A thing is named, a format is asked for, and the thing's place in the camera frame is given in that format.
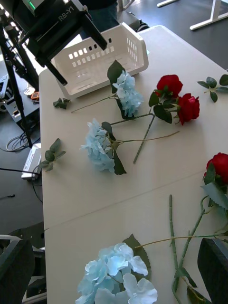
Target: loose leaf sprig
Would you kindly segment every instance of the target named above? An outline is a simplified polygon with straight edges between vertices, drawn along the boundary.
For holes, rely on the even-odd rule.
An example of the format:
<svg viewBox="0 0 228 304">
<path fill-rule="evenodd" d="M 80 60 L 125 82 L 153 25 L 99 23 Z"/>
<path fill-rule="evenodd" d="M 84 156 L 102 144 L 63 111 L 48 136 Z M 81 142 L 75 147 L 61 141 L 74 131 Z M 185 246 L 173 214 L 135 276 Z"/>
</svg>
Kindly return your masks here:
<svg viewBox="0 0 228 304">
<path fill-rule="evenodd" d="M 40 163 L 40 168 L 45 168 L 46 172 L 53 170 L 54 162 L 66 153 L 66 151 L 59 151 L 60 145 L 61 140 L 57 138 L 49 150 L 45 152 L 46 160 Z"/>
<path fill-rule="evenodd" d="M 210 93 L 210 98 L 213 100 L 213 102 L 217 102 L 218 100 L 218 95 L 216 92 L 228 93 L 228 75 L 226 74 L 222 75 L 220 78 L 220 85 L 217 85 L 217 81 L 212 77 L 207 77 L 206 82 L 198 81 L 197 83 L 208 89 L 208 91 L 205 93 Z"/>
</svg>

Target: gray floor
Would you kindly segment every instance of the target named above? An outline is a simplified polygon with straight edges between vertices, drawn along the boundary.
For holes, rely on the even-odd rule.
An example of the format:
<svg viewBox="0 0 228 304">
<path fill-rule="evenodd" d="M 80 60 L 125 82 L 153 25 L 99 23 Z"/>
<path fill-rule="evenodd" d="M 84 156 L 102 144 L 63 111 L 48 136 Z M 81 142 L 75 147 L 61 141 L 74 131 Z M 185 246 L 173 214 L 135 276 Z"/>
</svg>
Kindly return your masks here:
<svg viewBox="0 0 228 304">
<path fill-rule="evenodd" d="M 139 19 L 153 25 L 165 25 L 223 68 L 228 68 L 228 19 L 191 32 L 189 27 L 209 18 L 212 0 L 180 0 L 157 8 L 159 0 L 135 0 L 129 8 Z M 223 4 L 221 13 L 228 11 Z M 0 62 L 0 77 L 6 74 Z M 0 147 L 21 133 L 8 114 L 0 113 Z M 0 150 L 0 167 L 22 169 L 29 150 L 7 153 Z M 37 224 L 43 220 L 42 203 L 32 186 L 20 173 L 0 171 L 0 197 L 15 193 L 13 199 L 0 200 L 0 234 Z"/>
</svg>

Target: person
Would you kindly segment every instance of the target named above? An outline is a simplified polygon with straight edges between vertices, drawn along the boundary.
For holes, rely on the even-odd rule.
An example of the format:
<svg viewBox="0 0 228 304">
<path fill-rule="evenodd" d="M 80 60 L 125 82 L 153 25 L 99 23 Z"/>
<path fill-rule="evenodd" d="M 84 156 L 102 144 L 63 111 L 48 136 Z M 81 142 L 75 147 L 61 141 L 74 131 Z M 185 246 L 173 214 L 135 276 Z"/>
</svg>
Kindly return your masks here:
<svg viewBox="0 0 228 304">
<path fill-rule="evenodd" d="M 100 32 L 119 25 L 117 20 L 117 0 L 80 0 L 80 2 L 82 5 L 87 6 L 93 23 Z M 88 38 L 85 32 L 80 35 L 82 39 Z"/>
</svg>

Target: artificial red rose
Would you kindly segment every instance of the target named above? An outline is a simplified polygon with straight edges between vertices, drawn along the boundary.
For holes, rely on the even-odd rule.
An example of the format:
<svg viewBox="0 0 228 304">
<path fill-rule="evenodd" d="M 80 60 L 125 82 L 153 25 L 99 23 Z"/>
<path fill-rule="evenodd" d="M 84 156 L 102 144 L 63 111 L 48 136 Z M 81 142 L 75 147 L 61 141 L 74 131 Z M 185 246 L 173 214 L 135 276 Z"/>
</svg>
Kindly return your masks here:
<svg viewBox="0 0 228 304">
<path fill-rule="evenodd" d="M 178 116 L 182 125 L 184 125 L 185 122 L 189 122 L 191 119 L 199 117 L 199 97 L 195 98 L 191 96 L 190 93 L 187 93 L 183 97 L 179 97 L 178 105 L 180 106 Z"/>
<path fill-rule="evenodd" d="M 180 82 L 177 75 L 165 75 L 159 80 L 157 89 L 163 91 L 165 86 L 169 88 L 169 93 L 172 92 L 172 97 L 177 98 L 183 87 L 183 84 Z"/>
<path fill-rule="evenodd" d="M 223 182 L 228 185 L 228 155 L 225 153 L 218 153 L 207 163 L 207 169 L 210 163 L 213 163 L 215 173 L 220 175 Z"/>
</svg>

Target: white table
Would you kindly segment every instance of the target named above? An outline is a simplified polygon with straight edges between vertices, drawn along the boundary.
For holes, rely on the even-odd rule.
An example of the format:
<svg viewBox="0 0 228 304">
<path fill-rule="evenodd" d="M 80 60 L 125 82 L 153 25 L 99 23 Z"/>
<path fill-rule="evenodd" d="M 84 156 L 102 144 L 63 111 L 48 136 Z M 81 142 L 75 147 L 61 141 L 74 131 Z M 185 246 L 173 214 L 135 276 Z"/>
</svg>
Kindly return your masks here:
<svg viewBox="0 0 228 304">
<path fill-rule="evenodd" d="M 207 161 L 218 152 L 228 151 L 224 140 L 228 126 L 227 95 L 219 95 L 214 104 L 196 82 L 207 76 L 219 79 L 226 71 L 164 27 L 142 33 L 149 54 L 149 67 L 136 77 L 136 87 L 148 100 L 160 77 L 178 74 L 184 84 L 181 94 L 200 96 L 199 119 L 181 125 L 155 120 L 149 137 L 180 130 L 166 139 L 145 144 L 136 165 L 138 143 L 120 147 L 119 156 L 128 174 L 115 176 L 97 172 L 85 151 L 87 122 L 120 120 L 115 102 L 108 100 L 83 109 L 71 110 L 109 95 L 104 88 L 74 101 L 69 111 L 53 108 L 62 96 L 55 78 L 44 71 L 40 75 L 42 154 L 60 138 L 67 155 L 43 174 L 43 200 L 47 259 L 48 304 L 74 303 L 76 287 L 83 268 L 97 257 L 100 248 L 121 242 L 131 233 L 141 243 L 169 237 L 168 196 L 174 195 L 176 235 L 186 235 L 195 224 L 203 197 L 202 176 Z M 148 111 L 145 102 L 140 113 Z M 114 127 L 118 139 L 143 138 L 149 120 L 140 119 Z M 214 232 L 222 225 L 218 214 L 209 214 L 199 233 Z M 203 292 L 196 257 L 199 240 L 192 242 L 186 256 L 187 268 Z M 178 254 L 184 242 L 179 241 Z M 152 281 L 159 291 L 158 304 L 175 303 L 171 294 L 174 274 L 168 243 L 146 248 L 151 263 Z M 185 287 L 180 291 L 184 298 Z"/>
</svg>

